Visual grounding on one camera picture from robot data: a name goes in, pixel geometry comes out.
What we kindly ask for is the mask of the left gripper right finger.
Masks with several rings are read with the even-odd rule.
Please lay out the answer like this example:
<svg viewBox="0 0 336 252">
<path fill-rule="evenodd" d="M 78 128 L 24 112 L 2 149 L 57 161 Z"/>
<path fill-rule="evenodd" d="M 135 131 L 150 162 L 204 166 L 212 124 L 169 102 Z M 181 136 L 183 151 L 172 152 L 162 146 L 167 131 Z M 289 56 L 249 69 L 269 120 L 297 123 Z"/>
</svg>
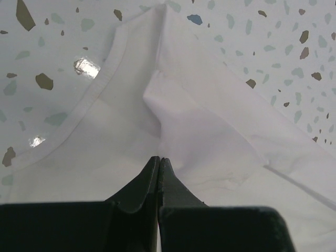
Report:
<svg viewBox="0 0 336 252">
<path fill-rule="evenodd" d="M 273 208 L 210 207 L 176 177 L 163 158 L 158 178 L 162 251 L 294 251 L 287 225 Z"/>
</svg>

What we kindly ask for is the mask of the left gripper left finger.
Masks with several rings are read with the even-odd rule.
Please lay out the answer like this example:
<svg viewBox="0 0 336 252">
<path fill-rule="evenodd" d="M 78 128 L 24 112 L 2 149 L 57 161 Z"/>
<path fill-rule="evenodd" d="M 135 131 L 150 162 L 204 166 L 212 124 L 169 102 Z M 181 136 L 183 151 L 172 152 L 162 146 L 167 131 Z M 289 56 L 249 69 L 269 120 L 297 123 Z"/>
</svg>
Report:
<svg viewBox="0 0 336 252">
<path fill-rule="evenodd" d="M 159 165 L 104 201 L 2 205 L 1 251 L 156 251 Z"/>
</svg>

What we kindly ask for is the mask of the white t shirt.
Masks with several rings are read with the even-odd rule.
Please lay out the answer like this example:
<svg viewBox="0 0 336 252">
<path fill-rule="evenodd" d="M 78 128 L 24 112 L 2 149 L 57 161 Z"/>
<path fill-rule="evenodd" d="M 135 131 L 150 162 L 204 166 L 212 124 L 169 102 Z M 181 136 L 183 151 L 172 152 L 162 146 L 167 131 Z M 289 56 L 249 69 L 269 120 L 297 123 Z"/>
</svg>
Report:
<svg viewBox="0 0 336 252">
<path fill-rule="evenodd" d="M 262 205 L 297 251 L 335 251 L 335 158 L 223 63 L 165 4 L 120 25 L 51 137 L 12 161 L 9 203 L 103 200 L 148 159 L 212 206 Z"/>
</svg>

